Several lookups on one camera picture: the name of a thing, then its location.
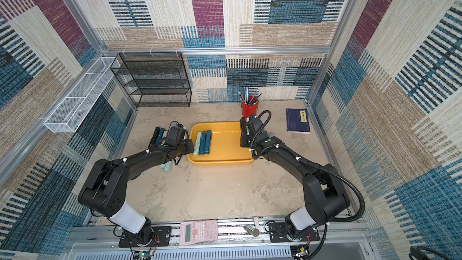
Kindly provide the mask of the yellow plastic storage tray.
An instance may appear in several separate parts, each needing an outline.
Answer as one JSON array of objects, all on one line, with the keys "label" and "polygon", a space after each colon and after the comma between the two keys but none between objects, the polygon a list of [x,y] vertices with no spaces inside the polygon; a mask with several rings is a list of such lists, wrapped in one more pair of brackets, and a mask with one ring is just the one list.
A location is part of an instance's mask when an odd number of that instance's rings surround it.
[{"label": "yellow plastic storage tray", "polygon": [[193,143],[199,132],[210,130],[211,150],[207,155],[189,154],[188,160],[196,166],[236,166],[254,162],[249,148],[240,146],[241,129],[239,122],[197,123],[190,131]]}]

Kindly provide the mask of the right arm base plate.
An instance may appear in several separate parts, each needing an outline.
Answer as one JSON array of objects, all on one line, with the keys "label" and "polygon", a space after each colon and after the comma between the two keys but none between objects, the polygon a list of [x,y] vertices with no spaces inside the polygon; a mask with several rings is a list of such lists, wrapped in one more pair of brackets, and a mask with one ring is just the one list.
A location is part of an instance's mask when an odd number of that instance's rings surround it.
[{"label": "right arm base plate", "polygon": [[270,220],[264,225],[265,230],[269,234],[270,242],[309,242],[319,241],[320,235],[313,227],[308,226],[303,230],[297,230],[295,227],[282,222]]}]

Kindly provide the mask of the black pruning pliers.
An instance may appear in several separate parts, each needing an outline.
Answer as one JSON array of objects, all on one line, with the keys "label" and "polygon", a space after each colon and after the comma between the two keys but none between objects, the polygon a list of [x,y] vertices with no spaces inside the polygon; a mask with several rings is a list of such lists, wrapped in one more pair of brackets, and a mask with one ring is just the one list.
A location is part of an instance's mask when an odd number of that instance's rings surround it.
[{"label": "black pruning pliers", "polygon": [[247,132],[246,118],[242,117],[240,119],[240,125],[241,125],[241,132]]}]

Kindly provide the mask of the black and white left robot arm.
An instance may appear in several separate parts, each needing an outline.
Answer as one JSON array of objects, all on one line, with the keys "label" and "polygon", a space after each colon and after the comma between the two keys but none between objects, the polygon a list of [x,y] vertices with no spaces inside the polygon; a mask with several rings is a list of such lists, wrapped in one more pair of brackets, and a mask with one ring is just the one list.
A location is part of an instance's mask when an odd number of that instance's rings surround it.
[{"label": "black and white left robot arm", "polygon": [[166,140],[124,159],[95,162],[81,191],[78,202],[123,229],[130,244],[146,246],[153,241],[151,221],[136,212],[126,200],[128,182],[143,172],[194,152],[194,143]]}]

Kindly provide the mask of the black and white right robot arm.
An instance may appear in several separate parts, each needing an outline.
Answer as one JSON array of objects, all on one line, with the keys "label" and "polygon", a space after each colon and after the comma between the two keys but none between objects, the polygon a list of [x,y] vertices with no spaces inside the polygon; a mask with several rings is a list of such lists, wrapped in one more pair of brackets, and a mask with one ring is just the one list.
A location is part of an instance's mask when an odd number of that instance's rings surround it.
[{"label": "black and white right robot arm", "polygon": [[[257,134],[242,128],[241,146],[249,148],[254,158],[263,157],[284,168],[302,185],[304,205],[285,218],[289,238],[301,238],[307,228],[319,227],[331,221],[352,222],[364,215],[366,205],[361,192],[332,165],[322,166],[309,161],[287,147],[279,138],[268,137],[265,131]],[[360,207],[355,215],[340,218],[338,214],[350,206],[346,187],[356,195]]]}]

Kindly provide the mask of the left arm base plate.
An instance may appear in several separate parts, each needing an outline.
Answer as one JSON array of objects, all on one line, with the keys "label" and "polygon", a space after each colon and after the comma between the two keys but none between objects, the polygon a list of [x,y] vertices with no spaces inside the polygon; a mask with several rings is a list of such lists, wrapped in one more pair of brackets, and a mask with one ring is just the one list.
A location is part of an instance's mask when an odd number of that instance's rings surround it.
[{"label": "left arm base plate", "polygon": [[171,226],[144,227],[139,233],[133,234],[123,230],[120,237],[119,248],[155,248],[167,247],[172,233]]}]

